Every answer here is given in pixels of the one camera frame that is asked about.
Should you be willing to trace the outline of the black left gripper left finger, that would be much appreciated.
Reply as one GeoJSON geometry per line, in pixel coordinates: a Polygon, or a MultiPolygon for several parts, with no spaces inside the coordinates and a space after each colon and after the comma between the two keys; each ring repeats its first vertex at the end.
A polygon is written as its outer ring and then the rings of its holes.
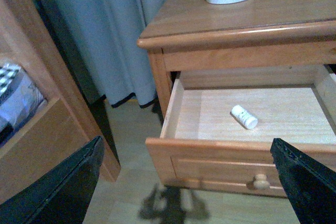
{"type": "Polygon", "coordinates": [[[1,223],[83,223],[104,157],[95,137],[26,189],[1,204],[1,223]]]}

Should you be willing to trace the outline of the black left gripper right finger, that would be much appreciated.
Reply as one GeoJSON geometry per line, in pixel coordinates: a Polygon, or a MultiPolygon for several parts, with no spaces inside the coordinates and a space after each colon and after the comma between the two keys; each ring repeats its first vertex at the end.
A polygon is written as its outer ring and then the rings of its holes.
{"type": "Polygon", "coordinates": [[[280,138],[270,152],[300,223],[335,223],[335,172],[280,138]]]}

